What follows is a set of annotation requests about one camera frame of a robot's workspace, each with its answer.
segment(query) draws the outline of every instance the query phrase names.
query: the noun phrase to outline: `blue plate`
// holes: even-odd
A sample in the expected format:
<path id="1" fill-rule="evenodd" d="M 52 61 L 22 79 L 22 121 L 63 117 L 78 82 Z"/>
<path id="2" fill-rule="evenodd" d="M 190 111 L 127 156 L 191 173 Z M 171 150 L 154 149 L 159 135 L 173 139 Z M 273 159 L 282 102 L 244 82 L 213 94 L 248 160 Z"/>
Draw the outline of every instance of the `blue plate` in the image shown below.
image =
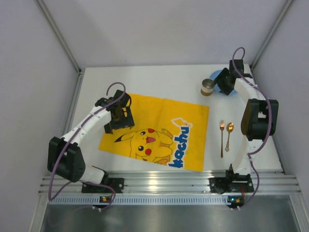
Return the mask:
<path id="1" fill-rule="evenodd" d="M 211 80 L 216 79 L 216 77 L 220 74 L 221 71 L 222 71 L 222 70 L 214 71 L 214 72 L 211 74 L 210 79 L 211 79 Z M 218 93 L 220 92 L 220 88 L 218 87 L 218 85 L 216 85 L 216 86 L 214 87 L 213 91 L 218 92 Z M 233 95 L 233 94 L 235 94 L 235 93 L 237 93 L 237 91 L 236 91 L 236 90 L 233 90 L 233 91 L 229 94 L 229 96 L 231 96 L 231 95 Z"/>

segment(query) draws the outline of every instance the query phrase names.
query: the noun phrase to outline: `gray floor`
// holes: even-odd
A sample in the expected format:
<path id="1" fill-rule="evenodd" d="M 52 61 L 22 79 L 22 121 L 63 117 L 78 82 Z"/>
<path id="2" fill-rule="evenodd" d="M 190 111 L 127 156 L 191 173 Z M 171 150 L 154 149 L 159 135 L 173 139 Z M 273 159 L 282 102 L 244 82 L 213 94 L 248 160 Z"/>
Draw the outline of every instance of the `gray floor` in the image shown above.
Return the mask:
<path id="1" fill-rule="evenodd" d="M 41 232 L 300 231 L 288 196 L 256 197 L 243 210 L 232 212 L 226 206 L 207 205 L 113 206 L 101 213 L 91 208 L 72 212 L 79 207 L 49 205 Z"/>

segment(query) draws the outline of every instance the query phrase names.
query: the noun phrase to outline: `gray wall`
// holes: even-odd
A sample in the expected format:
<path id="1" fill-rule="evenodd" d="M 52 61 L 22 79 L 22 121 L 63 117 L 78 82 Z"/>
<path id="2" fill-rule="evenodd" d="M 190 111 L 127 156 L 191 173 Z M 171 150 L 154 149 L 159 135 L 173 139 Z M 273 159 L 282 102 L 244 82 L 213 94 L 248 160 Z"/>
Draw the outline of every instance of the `gray wall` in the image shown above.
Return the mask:
<path id="1" fill-rule="evenodd" d="M 251 63 L 285 0 L 45 0 L 82 67 Z"/>
<path id="2" fill-rule="evenodd" d="M 0 231 L 28 230 L 76 72 L 33 0 L 0 7 Z"/>
<path id="3" fill-rule="evenodd" d="M 309 1 L 296 0 L 254 74 L 279 101 L 276 137 L 309 206 Z"/>

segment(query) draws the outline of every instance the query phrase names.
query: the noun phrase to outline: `utensil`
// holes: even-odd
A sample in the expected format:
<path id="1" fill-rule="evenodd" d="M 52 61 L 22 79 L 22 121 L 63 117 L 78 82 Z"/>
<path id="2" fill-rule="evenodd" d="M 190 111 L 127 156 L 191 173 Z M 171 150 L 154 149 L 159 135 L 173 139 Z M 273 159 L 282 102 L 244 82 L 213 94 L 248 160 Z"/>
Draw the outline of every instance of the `utensil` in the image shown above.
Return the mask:
<path id="1" fill-rule="evenodd" d="M 223 158 L 223 131 L 224 131 L 224 120 L 220 121 L 220 130 L 221 130 L 221 158 Z"/>
<path id="2" fill-rule="evenodd" d="M 230 148 L 229 148 L 229 146 L 230 146 L 230 133 L 233 131 L 233 129 L 234 129 L 234 124 L 232 122 L 230 122 L 226 127 L 226 130 L 228 132 L 228 139 L 227 139 L 227 143 L 226 143 L 226 147 L 225 147 L 226 151 L 230 150 Z"/>
<path id="3" fill-rule="evenodd" d="M 214 82 L 211 79 L 205 79 L 202 81 L 201 94 L 204 96 L 210 96 L 214 89 Z"/>

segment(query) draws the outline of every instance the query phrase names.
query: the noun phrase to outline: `yellow cloth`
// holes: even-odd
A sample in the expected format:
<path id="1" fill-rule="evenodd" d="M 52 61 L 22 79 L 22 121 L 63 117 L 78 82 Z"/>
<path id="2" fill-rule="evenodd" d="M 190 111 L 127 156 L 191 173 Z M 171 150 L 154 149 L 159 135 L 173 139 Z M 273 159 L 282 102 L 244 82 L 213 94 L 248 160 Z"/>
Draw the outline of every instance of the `yellow cloth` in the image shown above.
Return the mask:
<path id="1" fill-rule="evenodd" d="M 202 171 L 209 107 L 130 94 L 135 126 L 104 134 L 99 149 L 171 167 Z"/>

